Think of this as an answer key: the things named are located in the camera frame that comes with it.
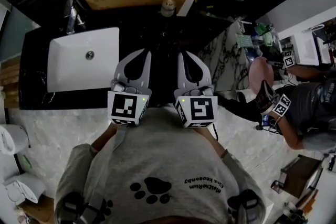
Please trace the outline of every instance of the sink drain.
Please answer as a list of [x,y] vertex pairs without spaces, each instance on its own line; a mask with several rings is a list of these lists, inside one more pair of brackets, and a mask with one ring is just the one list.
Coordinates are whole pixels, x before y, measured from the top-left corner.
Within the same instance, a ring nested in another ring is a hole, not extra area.
[[95,53],[91,50],[91,51],[88,51],[86,53],[85,57],[86,57],[87,60],[92,60],[94,58],[94,56],[95,56]]

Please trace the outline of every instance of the white sink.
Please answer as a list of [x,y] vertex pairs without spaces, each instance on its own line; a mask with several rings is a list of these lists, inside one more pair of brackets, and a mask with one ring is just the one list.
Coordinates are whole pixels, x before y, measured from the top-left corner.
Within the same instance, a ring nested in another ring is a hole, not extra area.
[[48,92],[111,87],[119,61],[119,28],[53,39],[48,55]]

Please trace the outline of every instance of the faucet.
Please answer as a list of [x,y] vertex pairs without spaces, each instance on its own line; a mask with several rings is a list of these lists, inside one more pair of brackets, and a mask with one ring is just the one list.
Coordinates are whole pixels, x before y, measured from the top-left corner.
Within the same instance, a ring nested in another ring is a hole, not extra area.
[[80,26],[82,29],[86,29],[85,22],[81,19],[80,15],[78,14],[77,10],[75,9],[75,1],[74,0],[67,0],[65,3],[64,9],[64,18],[68,18],[67,35],[71,35],[75,32],[75,23]]

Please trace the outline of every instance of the white tiled floor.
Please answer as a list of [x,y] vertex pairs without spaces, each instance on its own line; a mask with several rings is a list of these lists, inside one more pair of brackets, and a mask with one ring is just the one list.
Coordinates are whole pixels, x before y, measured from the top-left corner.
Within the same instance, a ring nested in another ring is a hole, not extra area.
[[[246,99],[254,98],[251,90],[243,90]],[[225,92],[228,97],[235,95]],[[38,175],[47,186],[47,195],[53,197],[64,171],[72,147],[92,143],[108,126],[106,109],[69,111],[9,110],[11,124],[19,124],[28,132],[31,148],[23,151],[29,159],[31,173]],[[279,179],[280,169],[299,153],[292,151],[280,135],[254,129],[256,123],[241,119],[224,108],[219,108],[217,120],[219,142],[241,162],[256,180],[265,196],[274,202],[266,223],[273,223],[282,212],[286,193],[277,194],[270,189]],[[314,152],[303,152],[314,157]]]

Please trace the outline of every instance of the black countertop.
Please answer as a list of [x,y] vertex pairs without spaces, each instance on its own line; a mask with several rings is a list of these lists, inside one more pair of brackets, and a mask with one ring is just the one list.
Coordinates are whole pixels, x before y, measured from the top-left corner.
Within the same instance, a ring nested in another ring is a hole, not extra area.
[[[119,27],[119,60],[147,48],[152,52],[150,105],[173,101],[177,54],[181,49],[197,53],[228,26],[208,17],[164,18],[156,12],[94,12],[87,16],[87,31]],[[19,74],[19,106],[23,110],[106,108],[110,88],[47,92],[49,43],[64,36],[59,28],[41,27],[25,37]]]

